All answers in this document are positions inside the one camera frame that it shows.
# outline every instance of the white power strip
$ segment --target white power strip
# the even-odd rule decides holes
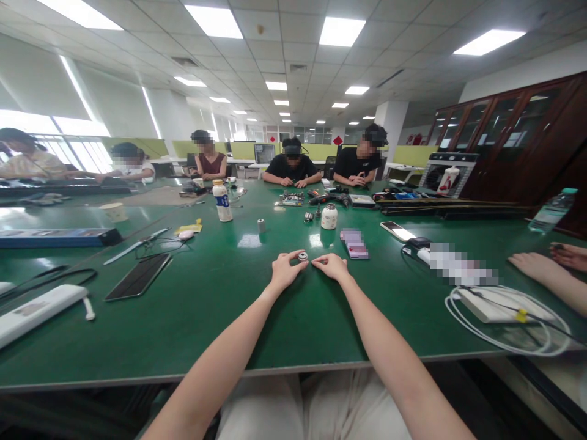
[[[0,317],[0,348],[88,295],[85,287],[64,284]]]

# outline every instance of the hand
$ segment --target hand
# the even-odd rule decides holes
[[[560,265],[587,272],[587,249],[573,246],[572,244],[551,243],[550,254],[552,259]],[[554,245],[560,244],[562,249],[555,249]]]
[[[315,268],[320,269],[330,278],[340,280],[345,276],[349,275],[347,269],[347,261],[343,260],[336,254],[327,254],[312,260],[312,264]]]
[[[535,279],[539,283],[558,281],[561,278],[570,276],[564,268],[544,255],[532,252],[531,254],[514,254],[508,261],[520,271]]]
[[[292,266],[290,262],[298,258],[298,254],[304,252],[304,249],[290,252],[289,254],[279,254],[277,260],[275,260],[271,267],[273,267],[273,276],[269,286],[275,288],[279,293],[283,292],[286,287],[294,282],[298,273],[308,267],[308,262],[296,264]]]

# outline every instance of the white bottle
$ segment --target white bottle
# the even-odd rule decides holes
[[[231,205],[228,202],[228,191],[223,185],[222,179],[212,180],[214,187],[212,194],[216,197],[216,208],[218,209],[218,218],[220,221],[232,221]]]
[[[326,208],[322,210],[322,220],[320,225],[324,229],[336,228],[336,222],[338,220],[338,211],[333,203],[327,203]]]

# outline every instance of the plastic water bottle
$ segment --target plastic water bottle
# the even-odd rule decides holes
[[[538,211],[538,214],[528,225],[531,231],[547,233],[554,229],[557,223],[569,212],[575,201],[575,188],[565,188],[558,196],[550,199]]]

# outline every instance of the glass cabinet door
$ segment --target glass cabinet door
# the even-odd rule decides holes
[[[479,154],[481,160],[489,156],[489,152],[499,141],[501,132],[506,128],[510,116],[514,113],[518,99],[520,95],[502,98],[497,102],[471,153]]]
[[[448,125],[446,127],[445,135],[442,137],[442,141],[440,141],[440,145],[438,146],[438,151],[446,151],[448,146],[451,144],[451,140],[453,139],[454,135],[457,133],[457,129],[459,128],[460,120],[463,118],[463,114],[465,113],[465,108],[456,109],[452,112],[451,118],[448,120]]]
[[[546,113],[561,91],[562,87],[556,87],[537,92],[530,97],[514,127],[509,131],[509,136],[496,158],[497,161],[515,162],[517,160],[530,144],[537,130],[542,128]]]
[[[467,149],[469,142],[471,142],[475,132],[477,131],[477,127],[481,123],[481,119],[483,119],[483,115],[487,109],[488,104],[489,101],[473,103],[473,107],[469,112],[467,121],[465,122],[465,125],[460,132],[459,139],[455,145],[455,151],[463,153]]]

